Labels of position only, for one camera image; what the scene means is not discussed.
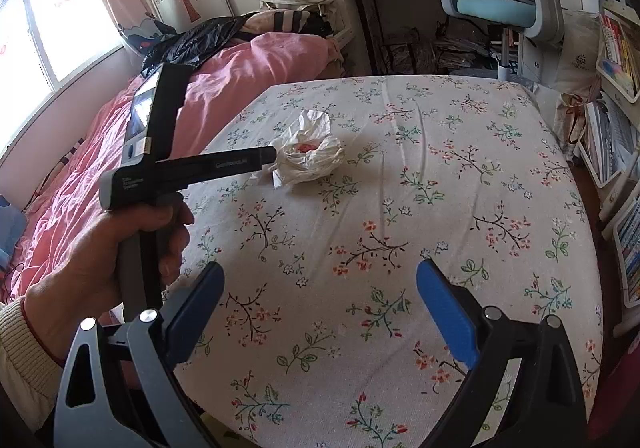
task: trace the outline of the sticker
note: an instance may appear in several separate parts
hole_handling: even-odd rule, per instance
[[[136,149],[134,150],[134,156],[137,157],[141,154],[149,154],[151,152],[151,138],[143,138],[136,143]]]

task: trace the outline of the sleeve cuff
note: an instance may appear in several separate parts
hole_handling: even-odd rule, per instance
[[[24,381],[47,399],[55,399],[62,368],[33,335],[22,312],[22,298],[0,312],[0,342]]]

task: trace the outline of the window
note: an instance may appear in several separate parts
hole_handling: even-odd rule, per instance
[[[120,44],[102,0],[8,0],[0,9],[0,155],[50,94]]]

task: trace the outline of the stack of papers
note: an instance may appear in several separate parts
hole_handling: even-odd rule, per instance
[[[598,179],[606,183],[614,171],[612,134],[607,109],[604,104],[593,102],[586,105],[587,152]]]
[[[638,142],[638,132],[605,92],[600,100],[586,105],[585,117],[585,149],[600,183],[604,184],[617,171],[626,169]],[[640,178],[639,169],[636,164],[632,180]]]

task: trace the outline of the blue chair seat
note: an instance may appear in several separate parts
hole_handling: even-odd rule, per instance
[[[453,0],[461,14],[497,24],[531,27],[536,22],[536,6],[515,0]]]

